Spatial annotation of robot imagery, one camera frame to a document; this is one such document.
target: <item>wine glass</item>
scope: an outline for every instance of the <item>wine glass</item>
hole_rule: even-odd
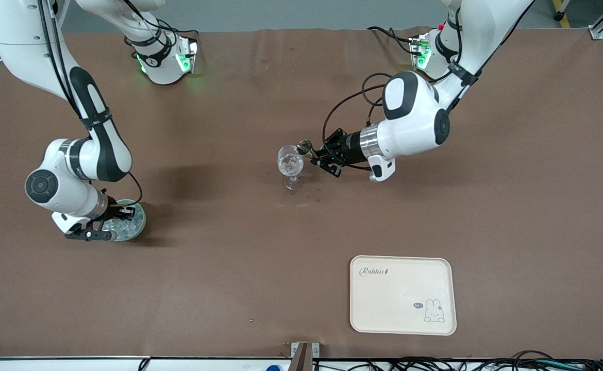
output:
[[[288,190],[296,191],[304,185],[300,175],[304,169],[304,158],[297,151],[297,146],[284,146],[278,151],[278,169]]]

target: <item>white tray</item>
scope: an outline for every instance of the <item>white tray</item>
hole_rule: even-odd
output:
[[[445,259],[357,256],[349,291],[356,331],[448,336],[457,329],[453,274]]]

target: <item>bunny logo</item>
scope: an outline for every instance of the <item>bunny logo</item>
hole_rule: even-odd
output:
[[[443,309],[441,309],[441,303],[437,299],[426,301],[426,317],[425,322],[446,322],[443,317]]]

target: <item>brown table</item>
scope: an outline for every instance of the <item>brown table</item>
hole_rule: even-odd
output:
[[[23,183],[50,141],[84,129],[0,68],[0,356],[274,356],[312,340],[330,357],[603,358],[603,42],[586,30],[517,31],[451,115],[448,142],[399,158],[386,183],[307,166],[295,195],[276,152],[318,143],[366,75],[408,68],[392,42],[209,33],[200,74],[160,87],[121,35],[66,39],[132,150],[149,225],[133,243],[64,239]],[[330,131],[360,129],[367,109],[354,99]],[[137,196],[129,179],[106,188]],[[455,335],[353,331],[360,254],[447,259]]]

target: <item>floor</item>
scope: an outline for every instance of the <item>floor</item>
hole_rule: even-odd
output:
[[[445,20],[440,2],[428,0],[261,0],[258,12],[244,0],[212,2],[169,2],[156,16],[178,28],[201,32],[254,31],[264,28],[364,29],[385,26],[405,29],[434,25]],[[558,28],[552,19],[556,12],[552,0],[537,0],[519,24],[520,28]],[[603,0],[573,0],[567,8],[572,27],[584,27],[603,14]],[[106,21],[84,12],[72,2],[64,32],[114,32]]]

